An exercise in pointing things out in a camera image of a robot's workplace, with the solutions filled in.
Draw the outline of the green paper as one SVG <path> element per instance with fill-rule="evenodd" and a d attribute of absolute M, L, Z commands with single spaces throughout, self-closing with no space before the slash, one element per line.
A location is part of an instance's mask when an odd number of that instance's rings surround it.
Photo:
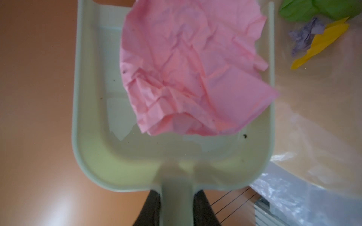
<path fill-rule="evenodd" d="M 353 18 L 362 12 L 362 2 L 354 0 L 283 1 L 279 14 L 289 22 L 307 22 L 317 15 L 332 20 Z"/>

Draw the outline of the yellow paper scrap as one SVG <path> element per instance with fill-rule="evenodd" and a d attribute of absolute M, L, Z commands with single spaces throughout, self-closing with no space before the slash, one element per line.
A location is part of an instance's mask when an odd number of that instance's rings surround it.
<path fill-rule="evenodd" d="M 315 35 L 310 49 L 308 49 L 304 56 L 293 61 L 291 65 L 292 70 L 296 70 L 308 62 L 313 56 L 320 54 L 328 46 L 334 43 L 340 36 L 342 36 L 349 28 L 347 20 L 344 18 L 326 25 L 323 34 Z"/>

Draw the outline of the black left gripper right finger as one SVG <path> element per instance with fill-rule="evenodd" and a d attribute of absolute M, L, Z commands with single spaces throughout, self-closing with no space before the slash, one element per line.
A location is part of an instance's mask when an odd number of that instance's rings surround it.
<path fill-rule="evenodd" d="M 193 218 L 194 226 L 221 226 L 203 190 L 194 196 Z"/>

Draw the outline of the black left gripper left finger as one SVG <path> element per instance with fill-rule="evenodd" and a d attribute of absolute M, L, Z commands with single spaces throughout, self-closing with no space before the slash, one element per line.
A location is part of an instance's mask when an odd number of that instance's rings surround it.
<path fill-rule="evenodd" d="M 160 209 L 160 194 L 151 190 L 133 226 L 159 226 Z"/>

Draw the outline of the large pink paper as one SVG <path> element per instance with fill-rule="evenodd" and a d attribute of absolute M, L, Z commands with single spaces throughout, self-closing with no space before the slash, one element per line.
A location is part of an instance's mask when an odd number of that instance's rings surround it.
<path fill-rule="evenodd" d="M 142 133 L 239 132 L 278 96 L 255 42 L 257 1 L 136 1 L 126 15 L 120 72 Z"/>

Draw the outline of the green dustpan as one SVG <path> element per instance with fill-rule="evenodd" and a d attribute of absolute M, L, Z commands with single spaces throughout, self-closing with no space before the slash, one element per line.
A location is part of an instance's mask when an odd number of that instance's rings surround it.
<path fill-rule="evenodd" d="M 194 196 L 253 183 L 274 150 L 271 104 L 231 136 L 142 134 L 122 85 L 119 45 L 127 7 L 79 1 L 72 145 L 84 174 L 114 192 L 160 194 L 160 226 L 194 226 Z"/>

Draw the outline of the lilac paper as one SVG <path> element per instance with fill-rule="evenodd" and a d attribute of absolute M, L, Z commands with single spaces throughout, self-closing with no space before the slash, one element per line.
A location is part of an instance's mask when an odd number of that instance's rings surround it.
<path fill-rule="evenodd" d="M 325 28 L 326 25 L 319 18 L 313 17 L 299 30 L 290 31 L 288 35 L 294 42 L 291 55 L 296 56 L 298 53 L 310 49 L 315 35 L 323 34 Z"/>

